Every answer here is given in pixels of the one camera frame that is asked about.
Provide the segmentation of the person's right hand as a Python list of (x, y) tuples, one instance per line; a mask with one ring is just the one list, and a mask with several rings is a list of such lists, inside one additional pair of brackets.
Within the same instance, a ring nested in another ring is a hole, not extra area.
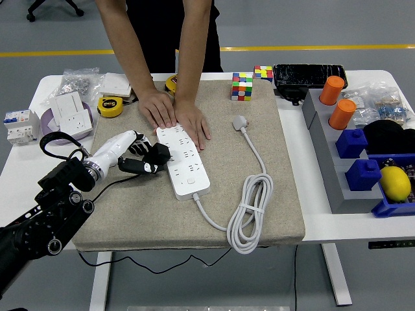
[(176, 116), (168, 94), (152, 88), (139, 92), (138, 99), (139, 112), (153, 129), (176, 126)]

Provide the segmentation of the person's left hand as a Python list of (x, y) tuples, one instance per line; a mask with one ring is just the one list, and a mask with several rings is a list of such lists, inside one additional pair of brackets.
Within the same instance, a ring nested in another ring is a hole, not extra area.
[(191, 100), (176, 99), (174, 113), (178, 123), (194, 142), (197, 151), (203, 151), (206, 147), (206, 140), (211, 139), (211, 131), (201, 110)]

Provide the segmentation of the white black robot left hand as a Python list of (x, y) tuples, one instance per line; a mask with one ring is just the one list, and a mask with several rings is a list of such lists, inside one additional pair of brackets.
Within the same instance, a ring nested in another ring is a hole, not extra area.
[(167, 146), (150, 144), (144, 134), (128, 130), (108, 139), (93, 156), (85, 159), (84, 166), (95, 181), (101, 181), (114, 166), (131, 174), (155, 174), (164, 169), (170, 158)]

